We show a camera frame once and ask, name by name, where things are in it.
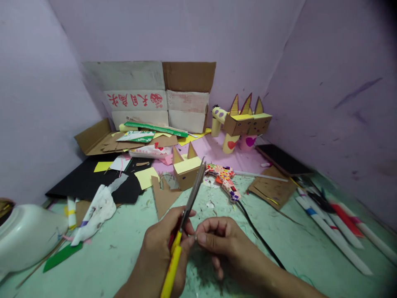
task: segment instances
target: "lavender wall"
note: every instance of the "lavender wall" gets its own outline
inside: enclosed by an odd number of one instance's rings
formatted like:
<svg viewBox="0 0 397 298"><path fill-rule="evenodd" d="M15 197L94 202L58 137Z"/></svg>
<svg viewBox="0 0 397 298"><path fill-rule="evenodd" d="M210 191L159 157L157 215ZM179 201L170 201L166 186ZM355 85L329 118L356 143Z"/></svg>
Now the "lavender wall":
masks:
<svg viewBox="0 0 397 298"><path fill-rule="evenodd" d="M268 88L266 137L397 230L397 35L374 2L306 1Z"/></svg>
<svg viewBox="0 0 397 298"><path fill-rule="evenodd" d="M2 1L0 36L0 196L41 204L81 163L73 136L102 117L47 1Z"/></svg>
<svg viewBox="0 0 397 298"><path fill-rule="evenodd" d="M50 0L85 61L216 61L210 104L264 96L304 0Z"/></svg>

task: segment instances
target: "white plastic container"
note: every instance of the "white plastic container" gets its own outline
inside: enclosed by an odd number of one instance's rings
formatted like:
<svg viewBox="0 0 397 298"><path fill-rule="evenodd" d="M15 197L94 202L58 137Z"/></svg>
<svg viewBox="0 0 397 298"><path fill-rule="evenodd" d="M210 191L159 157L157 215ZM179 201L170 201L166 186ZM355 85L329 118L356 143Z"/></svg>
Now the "white plastic container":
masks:
<svg viewBox="0 0 397 298"><path fill-rule="evenodd" d="M63 214L33 204L14 207L0 226L0 281L10 272L42 260L67 228L68 219Z"/></svg>

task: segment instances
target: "hand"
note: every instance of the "hand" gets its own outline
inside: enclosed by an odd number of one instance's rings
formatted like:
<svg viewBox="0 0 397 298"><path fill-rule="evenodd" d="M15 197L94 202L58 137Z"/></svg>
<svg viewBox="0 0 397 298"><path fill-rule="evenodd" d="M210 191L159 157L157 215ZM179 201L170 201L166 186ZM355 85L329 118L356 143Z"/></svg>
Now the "hand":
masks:
<svg viewBox="0 0 397 298"><path fill-rule="evenodd" d="M185 206L170 209L161 221L147 229L134 270L115 297L133 295L158 298L160 296L171 260L168 242L184 209ZM194 215L196 211L192 210L189 217ZM180 243L182 252L171 297L179 297L185 287L186 266L190 248L194 244L194 237L188 235L193 234L194 229L188 219Z"/></svg>
<svg viewBox="0 0 397 298"><path fill-rule="evenodd" d="M269 260L230 217L212 217L196 229L198 244L213 254L212 264L218 279L228 267L232 278L257 295L263 293L265 268L278 268Z"/></svg>

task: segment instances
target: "black cable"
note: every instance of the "black cable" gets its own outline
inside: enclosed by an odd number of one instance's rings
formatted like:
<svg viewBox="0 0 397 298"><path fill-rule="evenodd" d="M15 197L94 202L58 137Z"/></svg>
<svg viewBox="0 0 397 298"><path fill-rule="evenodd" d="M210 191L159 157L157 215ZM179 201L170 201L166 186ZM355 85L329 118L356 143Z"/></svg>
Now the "black cable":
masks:
<svg viewBox="0 0 397 298"><path fill-rule="evenodd" d="M245 210L243 204L241 204L240 201L237 201L237 203L239 203L241 209L244 212L245 217L247 218L251 228L254 230L255 234L259 237L259 239L262 241L263 245L267 248L267 250L269 251L270 255L276 260L277 264L280 266L280 268L285 269L284 265L282 264L282 262L280 261L280 259L276 256L276 254L274 253L274 251L270 248L270 246L266 243L265 239L262 238L262 236L259 234L258 230L255 228L254 224L252 223L252 221L250 220L247 211Z"/></svg>

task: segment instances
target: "glue gun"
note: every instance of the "glue gun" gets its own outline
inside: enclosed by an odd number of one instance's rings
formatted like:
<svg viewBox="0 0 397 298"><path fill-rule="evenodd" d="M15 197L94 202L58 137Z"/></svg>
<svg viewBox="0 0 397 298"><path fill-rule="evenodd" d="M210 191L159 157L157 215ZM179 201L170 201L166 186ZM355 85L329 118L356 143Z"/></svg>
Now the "glue gun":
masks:
<svg viewBox="0 0 397 298"><path fill-rule="evenodd" d="M207 164L206 174L216 177L215 181L222 184L222 188L229 194L232 203L237 202L241 198L239 191L232 182L234 172L231 167L209 163Z"/></svg>

